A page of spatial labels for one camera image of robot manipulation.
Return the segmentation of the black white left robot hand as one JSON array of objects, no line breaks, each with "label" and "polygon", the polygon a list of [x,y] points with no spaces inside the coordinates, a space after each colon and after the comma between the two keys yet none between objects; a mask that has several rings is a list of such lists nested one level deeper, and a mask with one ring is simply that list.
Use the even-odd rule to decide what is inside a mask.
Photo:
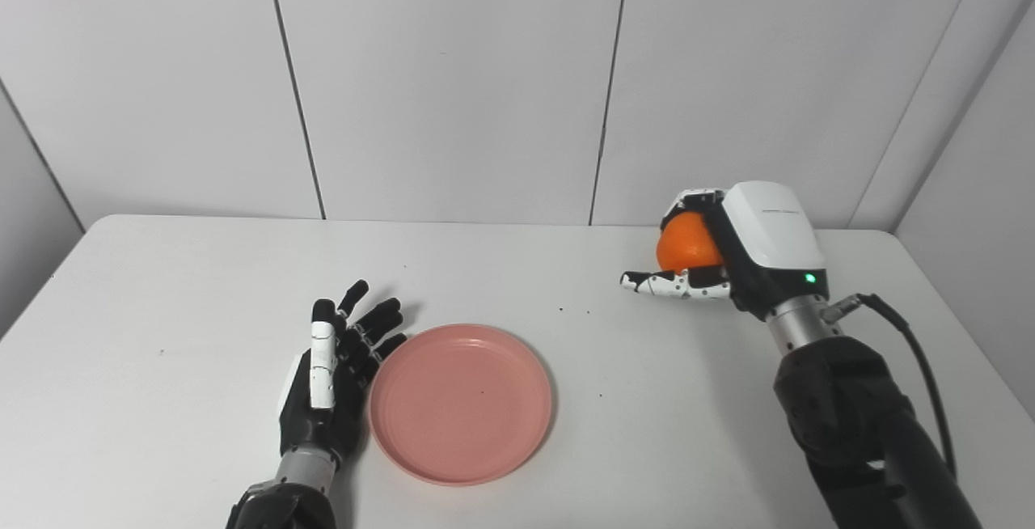
[{"label": "black white left robot hand", "polygon": [[282,455],[317,448],[328,452],[337,467],[355,455],[369,386],[408,340],[400,331],[403,314],[396,298],[355,315],[367,293],[369,283],[356,281],[339,302],[314,301],[310,347],[299,357],[280,408]]}]

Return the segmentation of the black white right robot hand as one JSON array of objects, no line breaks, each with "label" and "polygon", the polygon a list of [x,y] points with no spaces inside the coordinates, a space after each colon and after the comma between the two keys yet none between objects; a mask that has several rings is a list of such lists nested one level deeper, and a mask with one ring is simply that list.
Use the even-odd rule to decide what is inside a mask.
[{"label": "black white right robot hand", "polygon": [[759,320],[788,300],[830,298],[814,224],[783,184],[744,181],[679,193],[659,223],[658,272],[626,271],[637,294],[728,299]]}]

